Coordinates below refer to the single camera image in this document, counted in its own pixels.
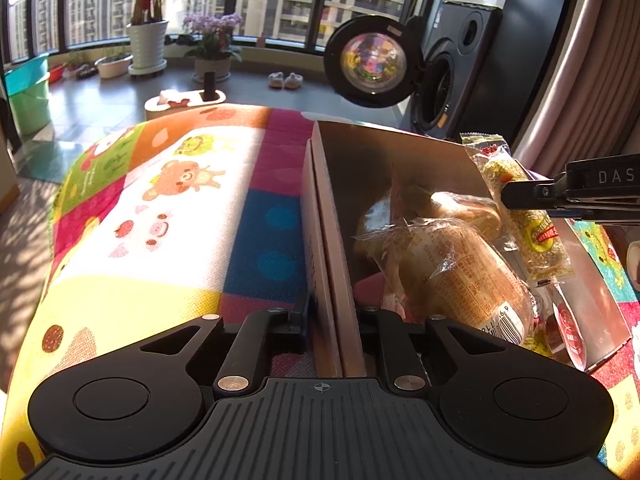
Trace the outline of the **pink Volcano snack packet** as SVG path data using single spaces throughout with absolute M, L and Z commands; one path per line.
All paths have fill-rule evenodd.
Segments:
M 385 278 L 381 272 L 362 278 L 352 286 L 356 305 L 360 308 L 381 307 Z

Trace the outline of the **yellow snack stick packet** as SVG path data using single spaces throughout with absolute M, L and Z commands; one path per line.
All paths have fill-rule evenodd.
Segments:
M 547 344 L 546 333 L 541 327 L 538 327 L 533 333 L 525 337 L 522 347 L 541 356 L 554 359 L 553 353 Z

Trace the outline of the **purple flower pot plant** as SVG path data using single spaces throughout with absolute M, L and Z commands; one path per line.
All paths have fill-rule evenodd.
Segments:
M 194 41 L 186 56 L 194 58 L 195 81 L 203 82 L 206 73 L 214 73 L 216 81 L 230 77 L 232 61 L 242 61 L 241 49 L 233 44 L 233 33 L 241 24 L 242 16 L 236 13 L 190 13 L 183 19 L 186 36 Z

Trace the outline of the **red round jelly cup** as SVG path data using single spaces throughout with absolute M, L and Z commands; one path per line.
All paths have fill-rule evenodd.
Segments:
M 552 356 L 559 362 L 584 372 L 587 368 L 587 349 L 575 315 L 560 286 L 546 286 L 551 314 L 544 323 L 544 334 Z

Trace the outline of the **cereal bar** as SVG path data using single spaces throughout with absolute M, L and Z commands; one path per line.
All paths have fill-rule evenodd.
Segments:
M 501 198 L 508 183 L 529 181 L 506 140 L 498 134 L 480 132 L 464 132 L 460 138 L 498 207 L 506 229 L 506 247 L 520 253 L 527 281 L 538 283 L 572 274 L 570 256 L 549 215 L 544 210 L 508 209 Z

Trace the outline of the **pink striped curtain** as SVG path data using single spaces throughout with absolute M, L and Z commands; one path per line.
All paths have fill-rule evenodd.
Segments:
M 514 155 L 553 176 L 623 151 L 639 123 L 639 0 L 570 0 L 560 42 Z

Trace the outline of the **black washing machine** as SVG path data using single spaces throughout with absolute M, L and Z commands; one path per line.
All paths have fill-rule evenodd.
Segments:
M 444 2 L 423 48 L 424 70 L 400 126 L 457 141 L 460 122 L 502 18 L 495 6 Z

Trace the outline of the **pair of white slippers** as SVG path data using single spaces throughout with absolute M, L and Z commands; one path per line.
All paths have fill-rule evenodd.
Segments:
M 296 73 L 285 76 L 282 72 L 271 73 L 268 76 L 268 86 L 274 90 L 297 90 L 304 84 L 304 77 Z

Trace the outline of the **tall plant white pot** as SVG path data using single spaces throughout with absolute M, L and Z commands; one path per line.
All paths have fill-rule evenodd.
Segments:
M 192 0 L 132 0 L 126 27 L 132 61 L 131 78 L 157 76 L 165 70 L 165 41 L 169 21 L 181 18 Z

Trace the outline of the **colourful cartoon play mat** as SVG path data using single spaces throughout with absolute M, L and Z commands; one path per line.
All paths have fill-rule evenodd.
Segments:
M 51 214 L 51 271 L 10 383 L 2 477 L 637 478 L 639 329 L 634 372 L 612 387 L 588 364 L 442 315 L 402 318 L 424 392 L 386 390 L 363 349 L 366 376 L 320 370 L 329 351 L 302 209 L 316 122 L 209 107 L 80 156 Z M 544 330 L 546 286 L 568 276 L 527 281 L 502 226 L 488 243 L 533 294 L 533 332 Z M 292 308 L 301 290 L 312 296 L 306 351 L 275 356 L 255 392 L 215 392 L 224 324 Z

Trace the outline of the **cardboard gift box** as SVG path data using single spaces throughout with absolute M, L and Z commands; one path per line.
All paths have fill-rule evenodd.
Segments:
M 329 357 L 320 370 L 367 374 L 352 285 L 371 275 L 355 255 L 360 217 L 392 183 L 486 196 L 465 148 L 374 125 L 316 122 L 303 170 L 307 269 L 314 278 Z M 553 221 L 572 263 L 560 287 L 582 333 L 589 373 L 607 387 L 634 372 L 639 304 L 614 247 L 600 226 Z

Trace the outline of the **low white planter dish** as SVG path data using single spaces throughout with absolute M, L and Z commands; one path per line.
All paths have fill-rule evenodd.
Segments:
M 128 67 L 132 62 L 132 54 L 122 52 L 107 55 L 94 62 L 94 66 L 102 79 L 113 79 L 128 73 Z

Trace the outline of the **bread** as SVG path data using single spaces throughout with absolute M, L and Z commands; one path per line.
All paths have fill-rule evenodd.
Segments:
M 422 324 L 442 315 L 489 335 L 524 344 L 536 302 L 480 232 L 458 219 L 423 219 L 356 236 L 385 280 L 382 307 Z
M 454 219 L 472 226 L 488 242 L 503 234 L 502 220 L 493 200 L 447 191 L 429 191 L 417 184 L 405 184 L 392 174 L 390 209 L 394 220 Z

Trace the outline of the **round washing machine door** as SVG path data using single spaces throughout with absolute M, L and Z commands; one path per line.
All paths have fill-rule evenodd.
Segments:
M 425 74 L 420 39 L 383 15 L 363 15 L 334 30 L 323 53 L 332 88 L 362 107 L 398 104 L 416 91 Z

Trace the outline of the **white tray with black bottle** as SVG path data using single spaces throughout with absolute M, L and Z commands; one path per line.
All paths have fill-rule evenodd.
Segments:
M 158 96 L 154 96 L 144 103 L 145 119 L 151 120 L 185 110 L 222 104 L 227 96 L 218 88 L 216 76 L 215 72 L 205 72 L 203 88 L 200 90 L 162 90 Z

